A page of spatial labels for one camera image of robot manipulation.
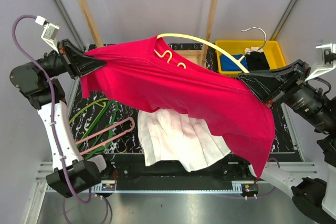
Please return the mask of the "magenta pink shirt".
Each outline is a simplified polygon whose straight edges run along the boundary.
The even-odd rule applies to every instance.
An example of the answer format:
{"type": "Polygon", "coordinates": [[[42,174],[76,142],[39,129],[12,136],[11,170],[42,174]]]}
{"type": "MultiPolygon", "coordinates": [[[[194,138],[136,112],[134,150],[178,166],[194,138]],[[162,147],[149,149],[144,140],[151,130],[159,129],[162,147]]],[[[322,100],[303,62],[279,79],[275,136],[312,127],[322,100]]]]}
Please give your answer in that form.
{"type": "Polygon", "coordinates": [[[80,79],[84,98],[99,91],[141,111],[172,109],[203,119],[262,175],[275,139],[274,118],[244,83],[185,59],[162,38],[100,47],[87,56],[106,65],[80,79]]]}

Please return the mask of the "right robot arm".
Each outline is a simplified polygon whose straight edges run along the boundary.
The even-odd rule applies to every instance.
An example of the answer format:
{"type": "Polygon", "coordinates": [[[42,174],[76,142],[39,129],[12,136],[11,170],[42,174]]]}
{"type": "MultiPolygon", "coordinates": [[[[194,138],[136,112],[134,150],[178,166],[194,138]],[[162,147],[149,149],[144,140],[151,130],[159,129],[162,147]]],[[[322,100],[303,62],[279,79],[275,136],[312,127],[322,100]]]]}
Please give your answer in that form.
{"type": "Polygon", "coordinates": [[[262,180],[287,194],[296,208],[316,223],[335,223],[335,99],[321,76],[335,70],[335,61],[309,67],[296,62],[275,70],[240,73],[238,78],[268,107],[285,104],[314,128],[316,147],[307,133],[296,133],[300,153],[314,162],[322,177],[303,176],[266,163],[262,180]]]}

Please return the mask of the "white pink garment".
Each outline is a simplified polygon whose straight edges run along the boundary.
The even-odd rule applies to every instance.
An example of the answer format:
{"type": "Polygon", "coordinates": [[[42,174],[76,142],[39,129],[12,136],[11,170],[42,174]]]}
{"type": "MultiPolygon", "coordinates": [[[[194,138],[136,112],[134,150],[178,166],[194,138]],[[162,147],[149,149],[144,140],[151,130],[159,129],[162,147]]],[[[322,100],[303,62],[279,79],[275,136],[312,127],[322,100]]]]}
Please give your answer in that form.
{"type": "Polygon", "coordinates": [[[138,138],[146,166],[178,161],[187,172],[207,168],[230,153],[221,136],[212,135],[201,119],[159,109],[138,112],[138,138]]]}

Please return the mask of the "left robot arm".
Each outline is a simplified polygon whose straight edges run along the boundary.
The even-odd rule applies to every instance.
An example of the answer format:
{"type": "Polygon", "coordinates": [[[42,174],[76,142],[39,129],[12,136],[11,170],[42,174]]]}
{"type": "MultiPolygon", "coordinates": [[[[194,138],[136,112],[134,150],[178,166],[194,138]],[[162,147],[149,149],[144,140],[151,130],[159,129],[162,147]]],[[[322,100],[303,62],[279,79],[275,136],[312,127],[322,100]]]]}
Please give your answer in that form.
{"type": "Polygon", "coordinates": [[[79,153],[68,121],[65,92],[57,76],[68,73],[83,77],[106,65],[103,60],[85,55],[69,39],[43,58],[28,62],[10,72],[10,81],[37,110],[45,126],[52,152],[52,173],[46,176],[49,187],[65,198],[78,194],[113,175],[112,165],[103,155],[85,160],[79,153]]]}

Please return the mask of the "dark green hanger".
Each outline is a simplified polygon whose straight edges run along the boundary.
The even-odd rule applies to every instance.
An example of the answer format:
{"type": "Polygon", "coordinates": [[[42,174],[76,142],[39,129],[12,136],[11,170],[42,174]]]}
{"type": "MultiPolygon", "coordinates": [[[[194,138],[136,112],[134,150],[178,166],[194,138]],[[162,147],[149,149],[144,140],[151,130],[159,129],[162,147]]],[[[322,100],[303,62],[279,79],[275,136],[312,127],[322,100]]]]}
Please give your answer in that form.
{"type": "Polygon", "coordinates": [[[119,110],[118,103],[101,98],[90,102],[82,109],[77,109],[71,117],[69,124],[75,131],[75,140],[82,140],[101,130],[104,132],[77,145],[79,151],[83,152],[94,147],[95,149],[84,154],[85,159],[90,159],[97,154],[102,154],[109,148],[111,143],[97,147],[98,144],[114,136],[114,130],[108,127],[115,122],[119,110]]]}

